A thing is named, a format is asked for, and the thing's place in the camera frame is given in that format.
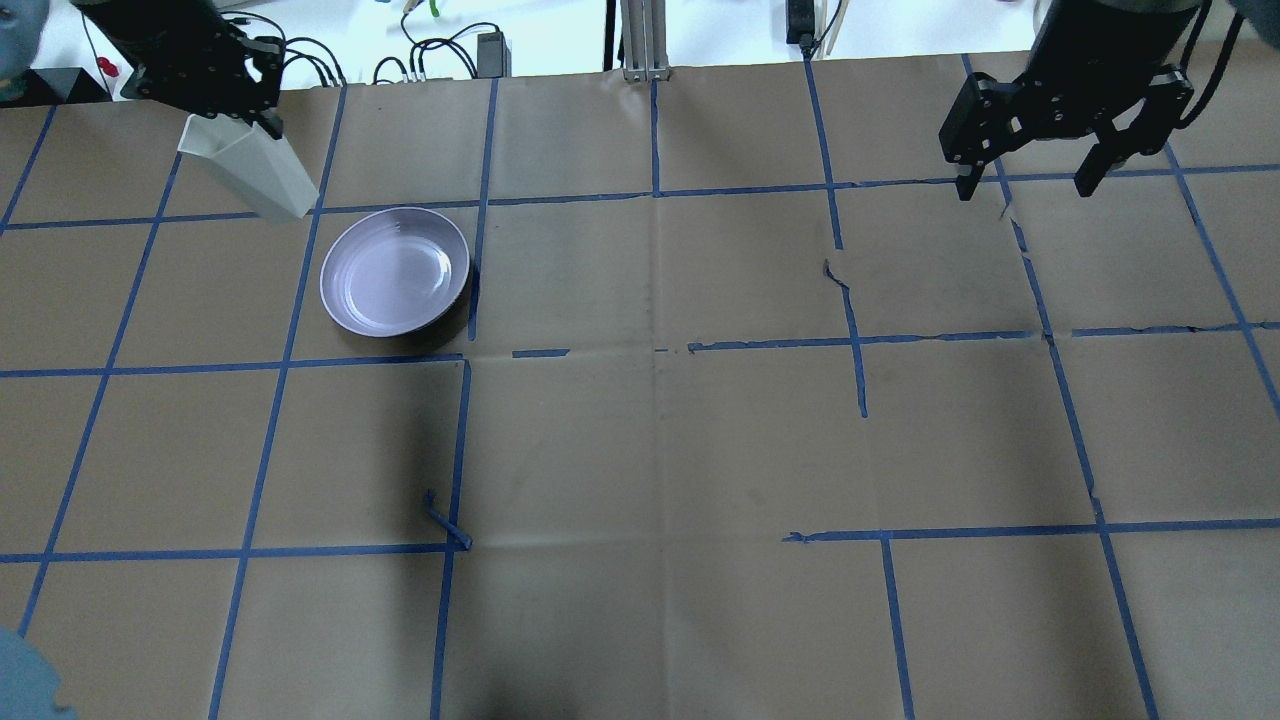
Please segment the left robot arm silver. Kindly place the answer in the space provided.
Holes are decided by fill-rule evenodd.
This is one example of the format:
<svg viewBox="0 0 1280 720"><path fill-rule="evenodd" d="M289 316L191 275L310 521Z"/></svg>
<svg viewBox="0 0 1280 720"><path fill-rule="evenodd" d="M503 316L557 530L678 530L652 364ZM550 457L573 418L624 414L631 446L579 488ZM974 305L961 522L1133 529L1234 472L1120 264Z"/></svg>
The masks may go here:
<svg viewBox="0 0 1280 720"><path fill-rule="evenodd" d="M317 187L284 136L276 108L284 35L250 36L214 1L69 1L133 68L120 94L187 113L175 151L257 217L305 217ZM68 104L33 69L50 1L3 1L3 108ZM3 719L78 719L61 678L23 637L3 629Z"/></svg>

